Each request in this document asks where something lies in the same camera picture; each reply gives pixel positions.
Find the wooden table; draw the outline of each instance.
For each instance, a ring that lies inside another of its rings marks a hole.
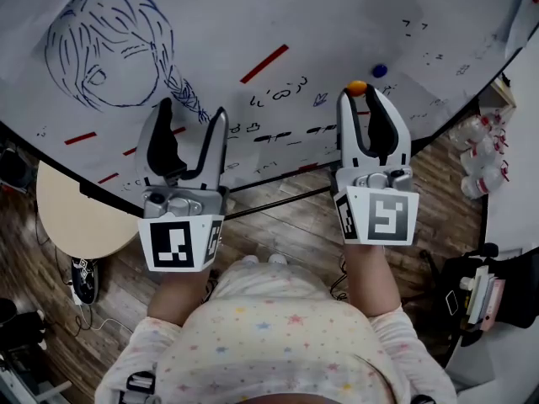
[[[43,227],[74,258],[104,258],[138,233],[137,217],[80,194],[78,182],[40,162],[37,203]]]

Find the anime girl drawing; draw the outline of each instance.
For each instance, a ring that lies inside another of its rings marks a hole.
[[[210,116],[174,65],[174,34],[153,0],[71,0],[50,26],[49,73],[84,106],[155,105],[165,88],[199,122]]]

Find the white shoe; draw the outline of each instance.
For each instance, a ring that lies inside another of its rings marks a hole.
[[[244,263],[260,263],[260,260],[254,254],[248,254],[247,256],[245,256],[245,258],[242,259],[242,262],[244,262]]]
[[[283,265],[288,264],[286,258],[277,252],[269,256],[268,263],[282,263]]]

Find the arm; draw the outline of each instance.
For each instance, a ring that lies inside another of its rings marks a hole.
[[[154,372],[155,363],[178,339],[181,326],[200,305],[209,274],[207,268],[199,273],[164,275],[148,306],[148,317],[137,325],[129,344],[101,380],[95,402],[117,402],[130,375]]]
[[[165,274],[148,306],[148,316],[183,326],[205,295],[210,268],[199,273]]]
[[[397,283],[382,247],[344,248],[350,304],[370,317],[384,350],[412,386],[412,396],[432,396],[436,402],[456,403],[453,384],[418,339],[401,308]]]
[[[383,247],[347,244],[344,259],[352,306],[367,317],[373,317],[394,311],[401,305],[397,283]]]

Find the book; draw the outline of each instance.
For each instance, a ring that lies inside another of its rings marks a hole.
[[[479,315],[481,314],[481,309],[483,308],[483,301],[485,299],[485,295],[487,294],[488,279],[488,274],[479,275],[479,277],[476,276],[476,284],[473,289],[475,290],[477,287],[477,292],[475,294],[475,298],[472,296],[473,302],[470,304],[472,309],[470,310],[470,317],[468,319],[468,323],[471,323],[472,325],[475,325],[479,321]]]
[[[470,302],[468,304],[468,309],[466,311],[466,314],[468,316],[470,316],[470,314],[472,314],[472,308],[473,308],[473,305],[475,303],[476,296],[478,294],[479,277],[481,277],[483,275],[487,275],[487,274],[488,274],[488,266],[487,265],[480,266],[479,268],[477,268],[475,270],[475,285],[473,286],[472,296],[470,296]]]
[[[485,297],[483,299],[483,306],[481,307],[481,312],[479,314],[478,321],[480,322],[482,319],[485,318],[485,314],[487,313],[488,308],[488,302],[490,301],[490,296],[492,295],[492,290],[494,288],[494,281],[498,277],[494,277],[494,274],[488,275],[488,286],[487,286],[487,293],[485,293]]]
[[[496,279],[494,281],[492,294],[487,305],[487,311],[485,312],[485,317],[481,324],[482,331],[488,331],[494,325],[496,316],[498,315],[499,303],[502,301],[502,296],[504,295],[504,287],[504,279]]]

